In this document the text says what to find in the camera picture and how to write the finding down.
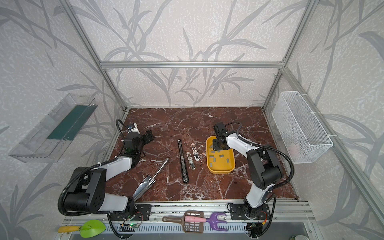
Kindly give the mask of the pink mini stapler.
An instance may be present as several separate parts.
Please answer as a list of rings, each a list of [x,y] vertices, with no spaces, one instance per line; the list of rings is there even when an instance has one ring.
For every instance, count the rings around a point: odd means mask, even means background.
[[[193,155],[194,155],[194,158],[196,161],[200,161],[200,156],[199,156],[199,153],[198,153],[198,150],[196,148],[196,145],[195,144],[191,144],[191,147],[192,147],[192,150],[193,150]]]

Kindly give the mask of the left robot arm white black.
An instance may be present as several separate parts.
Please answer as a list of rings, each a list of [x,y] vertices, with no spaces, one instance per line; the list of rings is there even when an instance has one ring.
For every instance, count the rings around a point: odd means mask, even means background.
[[[136,167],[144,145],[153,140],[151,129],[144,135],[133,129],[124,139],[124,147],[128,149],[125,154],[91,167],[76,168],[59,196],[59,212],[68,217],[107,212],[135,214],[137,209],[134,198],[106,193],[106,182]]]

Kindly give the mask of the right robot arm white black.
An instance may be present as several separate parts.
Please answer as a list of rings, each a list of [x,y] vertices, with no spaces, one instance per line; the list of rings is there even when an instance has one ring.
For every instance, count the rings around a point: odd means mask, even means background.
[[[279,150],[254,143],[240,135],[239,131],[229,131],[224,123],[214,125],[216,139],[213,140],[215,151],[236,150],[248,160],[253,182],[245,198],[245,210],[260,208],[267,202],[267,195],[284,176],[282,165],[277,155],[286,157]]]

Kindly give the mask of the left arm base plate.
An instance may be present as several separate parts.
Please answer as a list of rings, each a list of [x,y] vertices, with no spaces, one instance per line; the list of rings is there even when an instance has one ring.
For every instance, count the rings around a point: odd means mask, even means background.
[[[112,221],[148,221],[151,214],[152,205],[139,204],[133,214],[126,212],[112,212]]]

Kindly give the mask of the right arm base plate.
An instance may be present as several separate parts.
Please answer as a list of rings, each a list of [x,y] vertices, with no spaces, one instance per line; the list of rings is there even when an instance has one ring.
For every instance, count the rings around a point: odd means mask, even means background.
[[[263,204],[257,208],[251,208],[248,204],[228,203],[227,209],[231,214],[232,220],[257,220],[267,221],[271,217],[271,212],[268,204]]]

